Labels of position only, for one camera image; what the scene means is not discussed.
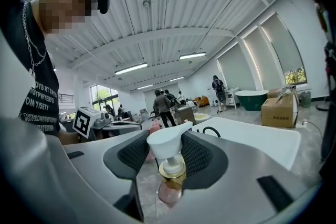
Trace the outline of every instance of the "chair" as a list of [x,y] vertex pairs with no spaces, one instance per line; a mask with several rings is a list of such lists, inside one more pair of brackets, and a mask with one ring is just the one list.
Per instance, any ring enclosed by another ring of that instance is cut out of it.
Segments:
[[198,106],[201,108],[203,106],[209,105],[209,99],[206,96],[202,96],[201,100],[198,101]]

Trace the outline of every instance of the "silver chain necklace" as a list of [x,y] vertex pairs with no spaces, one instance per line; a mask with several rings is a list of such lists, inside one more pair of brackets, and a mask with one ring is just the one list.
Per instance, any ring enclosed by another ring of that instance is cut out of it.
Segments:
[[[27,10],[27,3],[26,1],[24,2],[24,6],[23,6],[23,11],[22,11],[22,24],[23,24],[23,29],[25,30],[25,37],[26,37],[26,41],[27,41],[27,45],[28,45],[28,51],[29,51],[29,54],[30,54],[30,63],[31,63],[31,68],[29,69],[29,73],[30,75],[33,76],[33,78],[35,79],[35,71],[34,71],[34,67],[35,66],[38,66],[39,64],[41,64],[44,59],[46,58],[46,54],[47,54],[47,49],[46,51],[44,52],[44,55],[41,55],[38,48],[35,46],[35,44],[32,42],[32,40],[30,39],[30,36],[28,34],[28,31],[27,31],[27,25],[26,25],[26,10]],[[42,58],[39,62],[37,63],[34,63],[34,60],[33,60],[33,55],[31,53],[31,46],[30,44],[33,45],[33,47],[36,49],[37,51],[37,54]]]

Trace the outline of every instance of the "white ceiling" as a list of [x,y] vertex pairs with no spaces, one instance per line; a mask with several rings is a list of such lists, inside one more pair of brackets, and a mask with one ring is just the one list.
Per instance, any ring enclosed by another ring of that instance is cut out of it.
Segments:
[[[117,90],[190,76],[273,0],[111,0],[85,30],[48,37],[56,66]],[[206,52],[206,57],[179,60]],[[114,72],[147,62],[120,76]]]

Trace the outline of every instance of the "railing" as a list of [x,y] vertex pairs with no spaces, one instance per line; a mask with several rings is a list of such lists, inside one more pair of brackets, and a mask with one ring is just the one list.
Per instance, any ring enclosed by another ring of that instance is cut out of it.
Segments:
[[74,103],[74,96],[69,94],[58,94],[58,103]]

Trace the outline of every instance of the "green bathtub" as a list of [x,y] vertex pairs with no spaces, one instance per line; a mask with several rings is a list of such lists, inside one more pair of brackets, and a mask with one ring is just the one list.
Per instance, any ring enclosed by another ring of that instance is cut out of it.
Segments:
[[267,99],[268,91],[239,91],[236,95],[246,110],[260,110],[260,107]]

